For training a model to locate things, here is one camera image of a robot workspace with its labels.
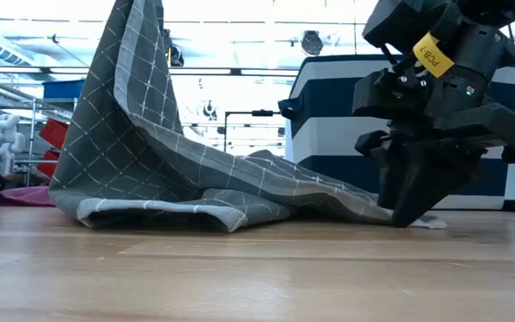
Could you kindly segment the metal shelf rack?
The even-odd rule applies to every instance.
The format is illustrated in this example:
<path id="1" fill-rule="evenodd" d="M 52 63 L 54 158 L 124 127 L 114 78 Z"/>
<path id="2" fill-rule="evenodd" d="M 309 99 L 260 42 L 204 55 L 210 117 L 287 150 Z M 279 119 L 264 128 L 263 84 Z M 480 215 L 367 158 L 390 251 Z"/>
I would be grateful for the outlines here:
<path id="1" fill-rule="evenodd" d="M 19 88 L 0 83 L 0 115 L 18 115 L 21 118 L 18 131 L 26 140 L 26 148 L 16 157 L 32 161 L 41 159 L 52 146 L 39 137 L 40 130 L 48 119 L 68 123 L 78 99 L 44 99 L 42 83 Z"/>

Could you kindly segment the grey white-checked towel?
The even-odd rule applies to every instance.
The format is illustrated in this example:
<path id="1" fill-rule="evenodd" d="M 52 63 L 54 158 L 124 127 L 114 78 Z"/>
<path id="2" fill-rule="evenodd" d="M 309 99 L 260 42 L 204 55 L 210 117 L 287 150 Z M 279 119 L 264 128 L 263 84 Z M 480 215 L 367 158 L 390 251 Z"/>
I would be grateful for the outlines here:
<path id="1" fill-rule="evenodd" d="M 188 139 L 165 56 L 162 0 L 115 0 L 74 109 L 49 196 L 88 227 L 202 216 L 231 233 L 315 209 L 389 225 L 376 196 L 267 150 Z"/>

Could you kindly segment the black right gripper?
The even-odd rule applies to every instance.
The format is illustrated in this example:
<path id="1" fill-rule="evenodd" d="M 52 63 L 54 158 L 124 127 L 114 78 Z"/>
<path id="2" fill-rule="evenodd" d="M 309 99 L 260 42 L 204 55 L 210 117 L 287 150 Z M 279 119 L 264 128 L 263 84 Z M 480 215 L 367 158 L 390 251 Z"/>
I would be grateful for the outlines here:
<path id="1" fill-rule="evenodd" d="M 352 113 L 388 122 L 361 135 L 355 149 L 380 167 L 378 205 L 407 227 L 477 175 L 482 156 L 501 147 L 515 164 L 515 113 L 485 93 L 485 79 L 453 65 L 440 78 L 372 72 L 355 86 Z"/>

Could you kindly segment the magenta towel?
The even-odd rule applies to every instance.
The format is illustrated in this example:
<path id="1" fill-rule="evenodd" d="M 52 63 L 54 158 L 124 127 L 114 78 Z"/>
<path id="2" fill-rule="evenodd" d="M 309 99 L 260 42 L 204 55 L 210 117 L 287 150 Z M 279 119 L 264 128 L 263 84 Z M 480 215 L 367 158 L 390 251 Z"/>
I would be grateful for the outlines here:
<path id="1" fill-rule="evenodd" d="M 0 206 L 54 207 L 47 186 L 21 187 L 0 191 Z"/>

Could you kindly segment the navy white striped basket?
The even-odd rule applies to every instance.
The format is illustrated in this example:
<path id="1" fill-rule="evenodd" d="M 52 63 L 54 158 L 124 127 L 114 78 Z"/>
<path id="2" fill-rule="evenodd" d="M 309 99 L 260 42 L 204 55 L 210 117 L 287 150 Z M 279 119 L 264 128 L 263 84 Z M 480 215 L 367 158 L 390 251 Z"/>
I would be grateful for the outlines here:
<path id="1" fill-rule="evenodd" d="M 371 72 L 390 68 L 383 55 L 330 55 L 306 58 L 294 81 L 289 102 L 297 112 L 286 123 L 286 158 L 311 171 L 379 192 L 379 167 L 362 156 L 355 143 L 372 131 L 387 131 L 387 121 L 352 116 L 355 84 Z M 515 108 L 515 68 L 497 70 L 488 95 Z M 508 165 L 502 148 L 482 156 L 480 179 L 444 198 L 435 209 L 501 210 Z"/>

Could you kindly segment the blue storage bin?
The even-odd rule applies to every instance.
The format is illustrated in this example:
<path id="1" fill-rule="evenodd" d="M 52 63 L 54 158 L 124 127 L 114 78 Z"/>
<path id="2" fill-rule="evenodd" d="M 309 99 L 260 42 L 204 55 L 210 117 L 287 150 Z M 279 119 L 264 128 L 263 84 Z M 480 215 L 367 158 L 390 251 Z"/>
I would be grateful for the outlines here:
<path id="1" fill-rule="evenodd" d="M 80 96 L 84 80 L 58 80 L 43 82 L 44 99 L 75 99 Z"/>

